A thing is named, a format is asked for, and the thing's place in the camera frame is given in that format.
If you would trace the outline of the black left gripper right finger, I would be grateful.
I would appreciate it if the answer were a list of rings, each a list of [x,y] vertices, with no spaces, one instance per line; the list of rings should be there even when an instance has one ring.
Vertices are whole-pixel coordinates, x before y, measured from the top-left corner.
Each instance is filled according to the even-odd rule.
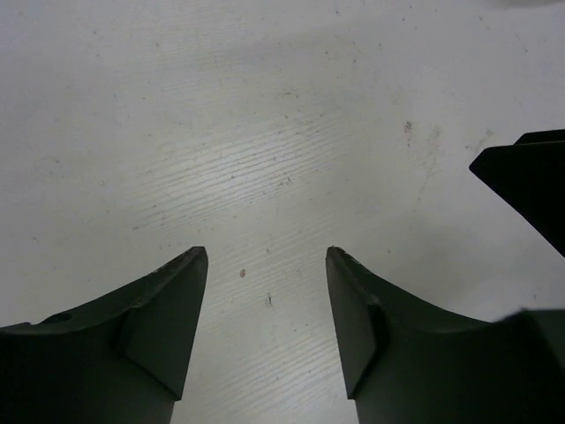
[[[564,313],[483,322],[437,307],[327,251],[346,395],[362,423],[561,423]]]

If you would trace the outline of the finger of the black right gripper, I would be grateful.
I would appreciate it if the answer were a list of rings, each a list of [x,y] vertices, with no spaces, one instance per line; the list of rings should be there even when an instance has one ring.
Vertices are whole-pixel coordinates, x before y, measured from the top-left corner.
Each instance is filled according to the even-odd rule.
[[[470,171],[564,253],[564,131],[528,132],[486,148]]]

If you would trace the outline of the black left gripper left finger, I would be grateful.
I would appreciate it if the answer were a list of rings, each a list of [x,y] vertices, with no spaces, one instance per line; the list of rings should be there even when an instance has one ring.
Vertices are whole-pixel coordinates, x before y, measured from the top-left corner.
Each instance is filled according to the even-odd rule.
[[[170,422],[207,267],[196,246],[98,299],[2,328],[2,422]]]

